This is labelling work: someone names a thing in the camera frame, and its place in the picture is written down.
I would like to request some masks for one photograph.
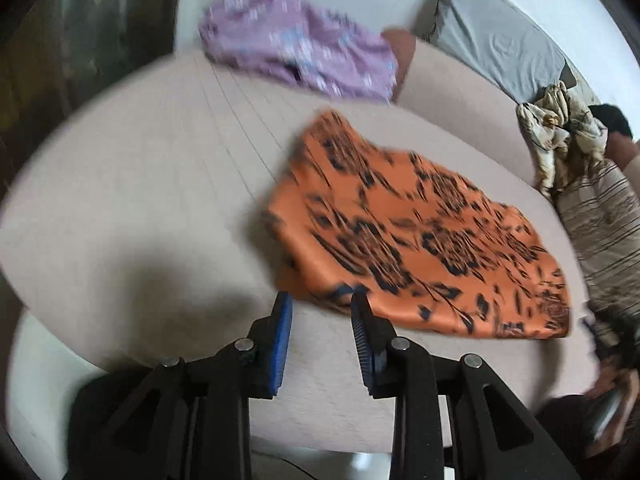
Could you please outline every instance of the purple floral fabric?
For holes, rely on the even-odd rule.
[[[222,0],[199,30],[214,60],[331,96],[388,101],[396,83],[380,34],[306,0]]]

